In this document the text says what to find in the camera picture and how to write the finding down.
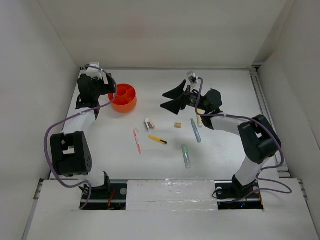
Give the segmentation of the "pink highlighter pen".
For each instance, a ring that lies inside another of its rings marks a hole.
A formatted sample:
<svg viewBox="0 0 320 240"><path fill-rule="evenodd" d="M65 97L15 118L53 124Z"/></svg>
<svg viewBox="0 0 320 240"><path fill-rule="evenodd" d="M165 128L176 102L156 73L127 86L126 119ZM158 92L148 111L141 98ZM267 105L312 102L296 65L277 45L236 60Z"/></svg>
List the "pink highlighter pen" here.
<svg viewBox="0 0 320 240"><path fill-rule="evenodd" d="M133 130L133 135L134 135L134 139L136 142L137 150L138 150L139 154L141 155L142 149L141 149L141 145L140 145L139 139L138 139L138 132L135 129Z"/></svg>

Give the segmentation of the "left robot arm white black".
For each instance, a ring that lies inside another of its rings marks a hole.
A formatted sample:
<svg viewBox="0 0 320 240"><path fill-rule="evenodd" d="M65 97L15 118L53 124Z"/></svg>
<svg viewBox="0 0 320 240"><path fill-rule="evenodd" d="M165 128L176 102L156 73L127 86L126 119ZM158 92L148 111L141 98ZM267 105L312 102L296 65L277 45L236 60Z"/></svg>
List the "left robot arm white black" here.
<svg viewBox="0 0 320 240"><path fill-rule="evenodd" d="M88 181L95 194L104 199L112 191L110 179L93 163L86 133L100 113L100 96L114 94L116 87L113 78L102 73L81 74L77 86L79 95L72 113L79 116L68 120L61 133L50 137L53 169L58 176L79 176Z"/></svg>

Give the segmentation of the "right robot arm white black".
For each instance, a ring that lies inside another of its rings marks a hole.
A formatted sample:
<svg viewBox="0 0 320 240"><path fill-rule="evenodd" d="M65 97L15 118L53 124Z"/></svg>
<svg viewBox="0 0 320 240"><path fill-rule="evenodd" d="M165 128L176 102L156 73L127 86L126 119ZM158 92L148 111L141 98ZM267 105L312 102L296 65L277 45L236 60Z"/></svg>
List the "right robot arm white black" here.
<svg viewBox="0 0 320 240"><path fill-rule="evenodd" d="M224 131L240 138L245 158L239 170L233 175L231 184L217 186L212 196L218 200L240 201L256 193L254 187L266 162L282 150L282 143L264 115L253 118L223 113L222 95L218 90L210 89L202 95L201 89L194 89L202 78L186 80L162 96L168 101L161 108L178 115L187 106L194 108L204 126L213 131Z"/></svg>

